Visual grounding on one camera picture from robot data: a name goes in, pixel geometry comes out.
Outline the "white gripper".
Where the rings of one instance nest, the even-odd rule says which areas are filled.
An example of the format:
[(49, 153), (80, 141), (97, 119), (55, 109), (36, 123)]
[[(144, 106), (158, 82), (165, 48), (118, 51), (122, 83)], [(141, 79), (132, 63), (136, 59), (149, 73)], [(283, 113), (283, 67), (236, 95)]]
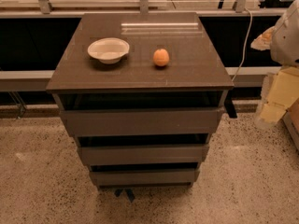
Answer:
[[(270, 50), (274, 31), (274, 26), (266, 29), (251, 42), (250, 47), (260, 51)], [(276, 74), (268, 74), (263, 80), (261, 97), (256, 109), (255, 125), (260, 129), (269, 129), (299, 99), (299, 69), (283, 66)]]

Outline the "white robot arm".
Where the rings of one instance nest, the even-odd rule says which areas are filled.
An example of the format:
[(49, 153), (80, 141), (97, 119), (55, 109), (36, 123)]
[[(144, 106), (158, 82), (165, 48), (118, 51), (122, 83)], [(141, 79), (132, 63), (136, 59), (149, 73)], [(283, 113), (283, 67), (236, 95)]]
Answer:
[(271, 59), (281, 65), (263, 80), (262, 100), (256, 110), (255, 124), (260, 129), (275, 126), (299, 98), (299, 0), (294, 0), (276, 24), (250, 46), (270, 50)]

